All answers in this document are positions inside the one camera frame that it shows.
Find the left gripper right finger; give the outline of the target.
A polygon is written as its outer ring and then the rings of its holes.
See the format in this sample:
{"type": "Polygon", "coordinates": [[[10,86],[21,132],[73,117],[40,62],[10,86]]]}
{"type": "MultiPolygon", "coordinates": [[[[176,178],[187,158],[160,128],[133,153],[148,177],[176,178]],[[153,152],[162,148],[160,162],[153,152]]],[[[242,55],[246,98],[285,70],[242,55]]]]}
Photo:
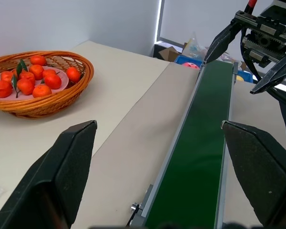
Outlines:
{"type": "Polygon", "coordinates": [[[236,177],[264,227],[286,228],[286,150],[266,131],[223,121],[236,177]]]}

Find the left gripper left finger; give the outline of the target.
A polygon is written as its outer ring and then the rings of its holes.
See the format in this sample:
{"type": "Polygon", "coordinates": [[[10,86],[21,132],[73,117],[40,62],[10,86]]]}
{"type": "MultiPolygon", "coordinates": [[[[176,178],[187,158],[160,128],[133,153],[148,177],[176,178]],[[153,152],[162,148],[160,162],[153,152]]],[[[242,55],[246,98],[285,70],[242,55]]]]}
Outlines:
{"type": "Polygon", "coordinates": [[[0,229],[70,229],[89,176],[97,122],[70,126],[36,160],[0,210],[0,229]]]}

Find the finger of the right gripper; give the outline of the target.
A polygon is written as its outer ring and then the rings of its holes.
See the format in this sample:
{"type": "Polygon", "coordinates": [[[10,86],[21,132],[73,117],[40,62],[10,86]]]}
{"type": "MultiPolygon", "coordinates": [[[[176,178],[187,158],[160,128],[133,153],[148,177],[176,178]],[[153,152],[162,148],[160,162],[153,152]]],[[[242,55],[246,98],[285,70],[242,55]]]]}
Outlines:
{"type": "Polygon", "coordinates": [[[274,65],[250,91],[251,94],[262,93],[286,79],[286,56],[274,65]]]}
{"type": "Polygon", "coordinates": [[[235,39],[240,32],[241,24],[232,20],[213,40],[204,58],[204,64],[208,64],[218,59],[227,49],[228,45],[235,39]]]}

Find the green conveyor belt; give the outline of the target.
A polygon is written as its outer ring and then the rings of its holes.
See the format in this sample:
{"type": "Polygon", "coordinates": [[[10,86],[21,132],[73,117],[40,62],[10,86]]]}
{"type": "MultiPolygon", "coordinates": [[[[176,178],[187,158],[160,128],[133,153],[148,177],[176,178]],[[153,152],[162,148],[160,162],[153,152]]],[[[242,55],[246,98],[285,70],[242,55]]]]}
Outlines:
{"type": "Polygon", "coordinates": [[[127,229],[221,229],[237,65],[203,65],[155,182],[132,205],[127,229]]]}

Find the blue plastic bin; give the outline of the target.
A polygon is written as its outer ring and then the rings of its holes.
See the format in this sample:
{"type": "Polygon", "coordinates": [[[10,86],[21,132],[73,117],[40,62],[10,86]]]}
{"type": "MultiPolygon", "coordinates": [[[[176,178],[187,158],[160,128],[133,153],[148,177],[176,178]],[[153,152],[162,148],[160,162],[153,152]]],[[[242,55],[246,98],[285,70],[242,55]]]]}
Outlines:
{"type": "Polygon", "coordinates": [[[245,82],[248,82],[248,83],[254,82],[253,81],[253,75],[250,72],[238,70],[237,75],[241,76],[245,82]]]}
{"type": "Polygon", "coordinates": [[[190,57],[186,57],[183,55],[178,56],[177,59],[175,60],[175,63],[179,64],[179,65],[183,65],[183,63],[185,63],[185,62],[192,62],[192,63],[196,64],[199,68],[202,65],[202,61],[196,60],[196,59],[193,59],[190,57]]]}

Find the clear plastic bag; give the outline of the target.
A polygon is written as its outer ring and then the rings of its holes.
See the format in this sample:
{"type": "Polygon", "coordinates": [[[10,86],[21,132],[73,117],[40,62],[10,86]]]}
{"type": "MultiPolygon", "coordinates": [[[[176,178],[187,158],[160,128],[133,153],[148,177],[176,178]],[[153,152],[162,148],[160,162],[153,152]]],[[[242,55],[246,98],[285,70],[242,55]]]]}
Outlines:
{"type": "Polygon", "coordinates": [[[203,61],[205,58],[205,55],[207,53],[207,49],[200,45],[200,43],[197,40],[196,33],[193,32],[189,41],[185,45],[182,55],[190,57],[195,60],[203,61]]]}

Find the brown cardboard box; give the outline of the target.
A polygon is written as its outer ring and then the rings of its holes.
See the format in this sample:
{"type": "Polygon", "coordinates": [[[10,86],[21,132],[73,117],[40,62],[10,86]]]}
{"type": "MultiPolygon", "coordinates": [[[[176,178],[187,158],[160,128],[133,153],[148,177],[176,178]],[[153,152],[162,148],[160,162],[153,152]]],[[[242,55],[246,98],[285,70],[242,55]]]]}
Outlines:
{"type": "Polygon", "coordinates": [[[173,46],[169,48],[165,48],[158,52],[159,55],[168,62],[175,62],[178,56],[182,55],[180,52],[178,52],[173,46]]]}

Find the woven wicker basket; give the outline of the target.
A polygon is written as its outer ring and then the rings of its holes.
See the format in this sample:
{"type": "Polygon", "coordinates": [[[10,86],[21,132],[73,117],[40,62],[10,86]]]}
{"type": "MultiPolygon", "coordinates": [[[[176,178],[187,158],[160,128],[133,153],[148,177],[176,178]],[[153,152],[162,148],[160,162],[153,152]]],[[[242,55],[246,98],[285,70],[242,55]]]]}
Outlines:
{"type": "Polygon", "coordinates": [[[51,95],[28,100],[0,101],[0,110],[16,117],[37,119],[58,113],[72,105],[88,86],[94,75],[92,63],[79,54],[67,51],[30,51],[10,54],[0,57],[0,71],[13,70],[23,60],[30,64],[30,57],[40,55],[45,57],[51,67],[66,71],[75,67],[81,72],[81,79],[77,83],[70,83],[66,89],[51,95]]]}

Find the orange tangerine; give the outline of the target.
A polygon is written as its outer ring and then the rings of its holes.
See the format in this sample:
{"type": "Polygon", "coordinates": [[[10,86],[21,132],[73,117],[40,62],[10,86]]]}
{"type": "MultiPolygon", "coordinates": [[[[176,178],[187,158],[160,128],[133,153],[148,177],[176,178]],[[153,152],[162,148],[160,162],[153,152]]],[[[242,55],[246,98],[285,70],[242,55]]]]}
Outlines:
{"type": "Polygon", "coordinates": [[[56,71],[54,69],[45,69],[43,72],[42,72],[42,76],[43,78],[45,78],[46,76],[49,76],[49,75],[56,75],[56,71]]]}
{"type": "Polygon", "coordinates": [[[51,88],[44,84],[37,85],[32,92],[34,98],[44,97],[50,94],[52,94],[51,88]]]}
{"type": "Polygon", "coordinates": [[[55,74],[50,74],[44,77],[45,84],[51,89],[57,90],[61,87],[61,78],[55,74]]]}
{"type": "Polygon", "coordinates": [[[34,55],[30,57],[30,62],[32,65],[41,65],[45,66],[47,64],[46,58],[41,55],[34,55]]]}
{"type": "Polygon", "coordinates": [[[29,79],[20,79],[17,82],[17,88],[23,95],[31,95],[35,84],[29,79]]]}
{"type": "Polygon", "coordinates": [[[38,64],[34,64],[29,67],[29,72],[34,75],[35,80],[43,79],[43,71],[44,71],[44,68],[38,64]]]}
{"type": "Polygon", "coordinates": [[[3,71],[0,74],[0,79],[2,81],[5,81],[5,82],[11,84],[13,76],[14,76],[13,72],[11,72],[11,71],[3,71]]]}
{"type": "Polygon", "coordinates": [[[66,70],[66,74],[69,80],[73,83],[77,83],[81,78],[81,73],[75,67],[70,67],[66,70]]]}
{"type": "Polygon", "coordinates": [[[24,71],[24,72],[20,73],[19,78],[30,80],[32,82],[32,84],[35,85],[35,76],[31,72],[24,71]]]}
{"type": "Polygon", "coordinates": [[[11,83],[0,80],[0,98],[6,98],[12,94],[11,83]]]}

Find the pink plate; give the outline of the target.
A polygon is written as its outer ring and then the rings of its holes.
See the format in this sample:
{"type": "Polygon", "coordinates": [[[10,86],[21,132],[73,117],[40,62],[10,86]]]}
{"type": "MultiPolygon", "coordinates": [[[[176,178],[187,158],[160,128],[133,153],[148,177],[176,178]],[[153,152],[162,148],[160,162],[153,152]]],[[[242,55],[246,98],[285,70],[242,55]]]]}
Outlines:
{"type": "MultiPolygon", "coordinates": [[[[43,68],[44,68],[44,70],[47,70],[47,69],[54,70],[61,79],[60,88],[55,89],[55,90],[53,89],[52,90],[53,94],[66,89],[66,87],[68,86],[68,83],[69,83],[69,78],[68,78],[68,76],[64,70],[60,70],[58,68],[49,67],[49,66],[43,66],[43,68]]],[[[31,95],[23,95],[21,92],[18,94],[18,98],[16,98],[16,91],[13,89],[12,94],[10,96],[8,96],[6,98],[0,98],[0,101],[19,101],[19,100],[29,100],[29,99],[34,99],[32,94],[31,95]]]]}

